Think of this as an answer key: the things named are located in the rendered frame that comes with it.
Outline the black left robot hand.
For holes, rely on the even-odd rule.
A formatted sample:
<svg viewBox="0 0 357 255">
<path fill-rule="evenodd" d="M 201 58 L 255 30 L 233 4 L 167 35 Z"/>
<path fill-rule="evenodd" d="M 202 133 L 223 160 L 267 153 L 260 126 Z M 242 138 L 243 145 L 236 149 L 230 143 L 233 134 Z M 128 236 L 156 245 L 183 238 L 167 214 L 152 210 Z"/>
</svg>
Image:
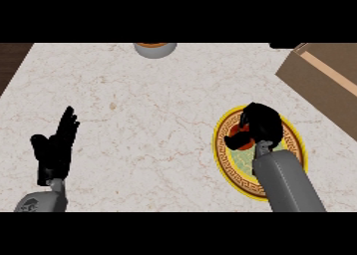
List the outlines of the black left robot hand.
<svg viewBox="0 0 357 255">
<path fill-rule="evenodd" d="M 75 109 L 67 106 L 57 132 L 50 137 L 42 134 L 32 135 L 30 142 L 39 161 L 38 184 L 41 186 L 48 186 L 53 179 L 66 179 L 69 176 L 79 125 Z"/>
</svg>

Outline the yellow rimmed patterned plate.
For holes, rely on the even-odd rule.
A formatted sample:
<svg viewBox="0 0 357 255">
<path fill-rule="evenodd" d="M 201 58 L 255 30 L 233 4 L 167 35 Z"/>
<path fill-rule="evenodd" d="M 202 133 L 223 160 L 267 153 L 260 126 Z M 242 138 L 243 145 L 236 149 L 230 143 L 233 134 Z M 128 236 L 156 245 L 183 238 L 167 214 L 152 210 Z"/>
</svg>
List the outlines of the yellow rimmed patterned plate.
<svg viewBox="0 0 357 255">
<path fill-rule="evenodd" d="M 246 105 L 233 108 L 221 117 L 212 134 L 214 160 L 220 172 L 236 190 L 255 200 L 267 201 L 267 195 L 257 177 L 252 175 L 252 161 L 255 156 L 255 142 L 252 141 L 243 149 L 232 150 L 226 146 L 224 137 L 237 132 L 240 115 Z M 274 149 L 288 149 L 297 156 L 304 171 L 308 171 L 308 153 L 301 134 L 285 116 L 282 118 L 283 139 Z"/>
</svg>

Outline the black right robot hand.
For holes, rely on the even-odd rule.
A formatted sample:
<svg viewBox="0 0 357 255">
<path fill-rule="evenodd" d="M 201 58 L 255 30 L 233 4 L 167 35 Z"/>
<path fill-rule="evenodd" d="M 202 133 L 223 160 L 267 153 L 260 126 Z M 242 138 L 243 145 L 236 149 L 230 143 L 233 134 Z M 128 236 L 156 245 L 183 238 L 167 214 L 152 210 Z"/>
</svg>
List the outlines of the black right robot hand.
<svg viewBox="0 0 357 255">
<path fill-rule="evenodd" d="M 271 141 L 270 149 L 274 149 L 283 139 L 283 125 L 279 112 L 267 105 L 251 103 L 243 109 L 239 126 L 249 127 L 255 142 Z M 229 147 L 230 136 L 224 137 Z"/>
</svg>

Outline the grey bowl with orange content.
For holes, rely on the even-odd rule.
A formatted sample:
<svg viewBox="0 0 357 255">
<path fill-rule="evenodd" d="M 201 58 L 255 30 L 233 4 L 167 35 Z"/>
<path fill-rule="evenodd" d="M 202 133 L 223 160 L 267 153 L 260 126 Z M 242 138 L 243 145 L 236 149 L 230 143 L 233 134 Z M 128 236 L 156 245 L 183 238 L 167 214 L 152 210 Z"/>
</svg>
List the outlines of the grey bowl with orange content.
<svg viewBox="0 0 357 255">
<path fill-rule="evenodd" d="M 167 57 L 177 49 L 177 43 L 135 43 L 140 55 L 149 59 Z"/>
</svg>

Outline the brown cardboard box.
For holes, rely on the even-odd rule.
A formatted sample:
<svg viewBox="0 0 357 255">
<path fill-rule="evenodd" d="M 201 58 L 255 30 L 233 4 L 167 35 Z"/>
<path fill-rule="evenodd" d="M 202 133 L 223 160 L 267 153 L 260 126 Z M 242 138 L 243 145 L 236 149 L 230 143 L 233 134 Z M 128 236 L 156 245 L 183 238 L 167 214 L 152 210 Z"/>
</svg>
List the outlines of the brown cardboard box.
<svg viewBox="0 0 357 255">
<path fill-rule="evenodd" d="M 357 141 L 357 43 L 303 43 L 276 76 Z"/>
</svg>

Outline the red tomato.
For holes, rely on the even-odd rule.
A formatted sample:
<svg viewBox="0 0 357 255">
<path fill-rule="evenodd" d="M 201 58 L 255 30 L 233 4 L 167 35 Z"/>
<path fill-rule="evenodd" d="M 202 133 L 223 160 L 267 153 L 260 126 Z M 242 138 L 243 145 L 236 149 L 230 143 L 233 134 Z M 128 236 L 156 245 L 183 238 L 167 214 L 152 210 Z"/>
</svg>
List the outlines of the red tomato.
<svg viewBox="0 0 357 255">
<path fill-rule="evenodd" d="M 255 140 L 249 131 L 249 127 L 235 126 L 230 131 L 230 145 L 233 150 L 248 150 L 255 145 Z"/>
</svg>

